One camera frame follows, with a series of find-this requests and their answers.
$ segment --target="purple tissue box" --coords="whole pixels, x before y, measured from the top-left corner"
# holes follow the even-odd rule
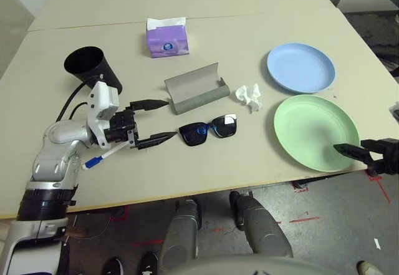
[[[147,47],[153,58],[187,55],[189,51],[186,27],[168,26],[147,30]]]

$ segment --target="sunglasses lens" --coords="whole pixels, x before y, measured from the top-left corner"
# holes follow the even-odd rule
[[[192,123],[179,128],[179,132],[188,146],[196,146],[206,141],[208,127],[203,122]]]
[[[221,138],[226,138],[236,133],[237,117],[235,114],[220,116],[215,118],[212,124],[215,133]]]

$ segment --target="white tissue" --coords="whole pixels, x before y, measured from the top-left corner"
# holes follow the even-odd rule
[[[259,109],[262,107],[262,103],[260,103],[260,101],[257,99],[260,96],[261,92],[259,91],[259,86],[257,84],[253,85],[252,87],[244,85],[236,90],[237,99],[250,106],[251,113],[254,111],[259,111]]]
[[[152,19],[147,18],[147,30],[155,30],[157,27],[170,27],[170,26],[185,26],[185,17],[167,18],[167,19]]]

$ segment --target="plate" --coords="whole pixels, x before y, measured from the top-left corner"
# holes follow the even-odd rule
[[[353,163],[334,144],[360,145],[352,119],[337,105],[314,95],[283,101],[274,115],[274,130],[290,156],[318,171],[340,171]]]
[[[301,43],[275,47],[267,57],[267,68],[280,86],[299,93],[320,92],[335,79],[331,60],[318,49]]]

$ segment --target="sunglasses frame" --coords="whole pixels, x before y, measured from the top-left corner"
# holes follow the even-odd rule
[[[217,125],[216,125],[215,123],[216,123],[219,119],[225,119],[226,117],[231,117],[231,118],[234,120],[235,129],[234,129],[234,132],[230,133],[229,135],[223,136],[223,135],[220,135],[220,133],[218,133],[218,131],[217,131]],[[199,144],[190,145],[190,144],[187,142],[187,139],[186,139],[184,133],[182,133],[182,132],[184,131],[185,128],[192,127],[192,126],[194,126],[194,125],[202,125],[202,126],[203,126],[203,128],[201,128],[201,132],[198,131],[199,128],[197,128],[196,131],[197,131],[197,133],[200,134],[200,135],[205,135],[205,139],[204,139],[201,143],[199,143]],[[204,144],[204,143],[205,143],[206,138],[208,137],[208,130],[209,130],[209,128],[212,128],[213,131],[215,132],[216,136],[218,136],[219,138],[227,138],[227,137],[233,136],[233,135],[237,132],[237,116],[236,116],[236,114],[226,114],[226,115],[222,115],[222,116],[219,116],[219,117],[214,118],[210,123],[205,123],[205,122],[194,122],[194,123],[190,123],[190,124],[187,124],[187,125],[184,125],[184,126],[180,127],[180,128],[179,128],[179,132],[180,132],[180,135],[182,136],[183,140],[185,141],[186,145],[192,147],[192,146],[197,146],[197,145],[201,145],[201,144]]]

